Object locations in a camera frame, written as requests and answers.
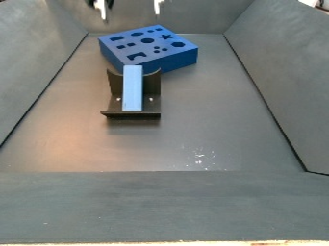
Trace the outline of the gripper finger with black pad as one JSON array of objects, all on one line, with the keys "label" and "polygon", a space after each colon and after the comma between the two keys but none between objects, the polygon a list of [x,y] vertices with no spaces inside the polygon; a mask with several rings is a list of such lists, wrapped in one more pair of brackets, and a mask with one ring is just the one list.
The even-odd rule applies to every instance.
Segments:
[{"label": "gripper finger with black pad", "polygon": [[107,2],[106,0],[94,0],[94,8],[100,12],[103,20],[107,19]]}]

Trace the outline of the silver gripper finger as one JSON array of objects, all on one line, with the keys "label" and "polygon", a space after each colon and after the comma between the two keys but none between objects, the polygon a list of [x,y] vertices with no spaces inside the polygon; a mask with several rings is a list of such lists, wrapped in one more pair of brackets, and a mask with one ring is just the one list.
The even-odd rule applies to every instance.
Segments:
[{"label": "silver gripper finger", "polygon": [[154,13],[155,15],[160,14],[160,6],[164,4],[164,0],[152,0]]}]

